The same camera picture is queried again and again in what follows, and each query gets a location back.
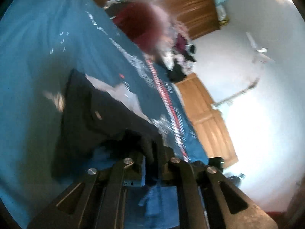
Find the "ceiling fan blade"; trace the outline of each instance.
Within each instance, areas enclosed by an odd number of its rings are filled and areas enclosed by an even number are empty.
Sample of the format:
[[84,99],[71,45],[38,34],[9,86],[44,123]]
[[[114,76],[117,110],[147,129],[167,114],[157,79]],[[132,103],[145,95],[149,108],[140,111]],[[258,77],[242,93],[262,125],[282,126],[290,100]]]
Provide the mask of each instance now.
[[258,49],[258,46],[257,46],[257,44],[256,44],[256,42],[255,42],[255,40],[254,40],[254,38],[252,37],[252,35],[251,35],[249,32],[246,32],[246,35],[247,35],[247,37],[248,37],[248,39],[249,39],[249,41],[250,41],[250,44],[251,44],[252,48],[255,49],[255,50],[257,50],[257,49]]
[[275,62],[273,59],[267,57],[265,54],[259,53],[256,56],[255,62],[260,62],[262,64],[272,63]]

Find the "dark fabric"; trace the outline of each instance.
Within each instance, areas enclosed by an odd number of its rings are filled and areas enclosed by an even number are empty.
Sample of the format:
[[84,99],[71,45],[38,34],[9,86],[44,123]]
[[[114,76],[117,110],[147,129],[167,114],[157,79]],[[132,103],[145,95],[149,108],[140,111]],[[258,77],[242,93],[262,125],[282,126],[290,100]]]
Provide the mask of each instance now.
[[172,70],[169,70],[164,64],[160,56],[156,57],[156,64],[160,65],[163,69],[166,70],[167,77],[172,83],[178,83],[182,81],[186,75],[182,72],[182,66],[177,63],[177,60],[174,59],[174,66]]
[[194,59],[194,57],[188,53],[185,53],[183,56],[185,57],[185,60],[187,60],[187,61],[197,62],[196,59]]
[[192,53],[192,54],[195,54],[196,53],[196,47],[195,45],[191,45],[190,49],[189,49],[189,52]]
[[138,150],[152,164],[152,142],[163,143],[154,125],[107,92],[95,89],[85,74],[72,70],[65,94],[61,134],[52,163],[53,177],[71,174],[75,165],[92,158],[94,150],[102,143],[108,146],[114,159],[128,157],[131,150]]
[[187,43],[188,43],[187,40],[183,38],[181,34],[178,34],[174,49],[181,54],[185,54],[186,53],[185,46],[187,45]]

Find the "metal bolt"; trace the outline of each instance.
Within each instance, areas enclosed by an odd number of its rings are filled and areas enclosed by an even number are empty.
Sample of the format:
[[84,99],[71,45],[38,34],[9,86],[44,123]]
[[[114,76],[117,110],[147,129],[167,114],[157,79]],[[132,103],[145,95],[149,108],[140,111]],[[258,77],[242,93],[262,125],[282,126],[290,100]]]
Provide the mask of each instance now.
[[89,175],[95,175],[97,173],[97,169],[96,168],[90,168],[90,169],[88,169],[87,172],[88,172]]
[[210,166],[207,168],[207,171],[211,174],[215,174],[217,172],[216,168],[214,166]]
[[132,158],[130,157],[127,157],[127,158],[124,158],[124,164],[131,164],[133,162]]
[[177,163],[180,163],[180,162],[181,162],[181,159],[178,158],[178,157],[172,157],[172,158],[170,159],[170,161],[171,161],[172,163],[174,163],[174,164],[177,164]]

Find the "pile of clothes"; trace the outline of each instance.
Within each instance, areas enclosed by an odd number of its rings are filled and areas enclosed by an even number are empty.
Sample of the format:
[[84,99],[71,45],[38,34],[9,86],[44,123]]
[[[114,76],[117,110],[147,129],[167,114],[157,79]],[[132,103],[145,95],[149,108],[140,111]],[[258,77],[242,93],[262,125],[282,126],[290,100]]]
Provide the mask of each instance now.
[[167,71],[171,82],[180,82],[193,72],[196,47],[186,26],[160,7],[130,2],[113,22],[148,58]]

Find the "blue bedspread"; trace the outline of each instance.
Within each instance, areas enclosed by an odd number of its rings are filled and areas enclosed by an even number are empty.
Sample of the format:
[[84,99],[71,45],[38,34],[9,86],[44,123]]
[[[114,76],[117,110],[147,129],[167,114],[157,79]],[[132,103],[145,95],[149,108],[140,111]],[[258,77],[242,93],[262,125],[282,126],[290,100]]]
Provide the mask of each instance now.
[[[71,182],[51,178],[61,112],[46,94],[60,96],[73,68],[113,87],[124,83],[178,156],[208,161],[165,71],[146,62],[102,8],[92,0],[14,0],[0,21],[0,196],[22,228]],[[114,161],[97,151],[79,174]],[[176,198],[161,192],[169,201],[155,227],[169,228],[178,220]],[[131,228],[145,228],[149,214],[137,208],[145,194],[138,195]]]

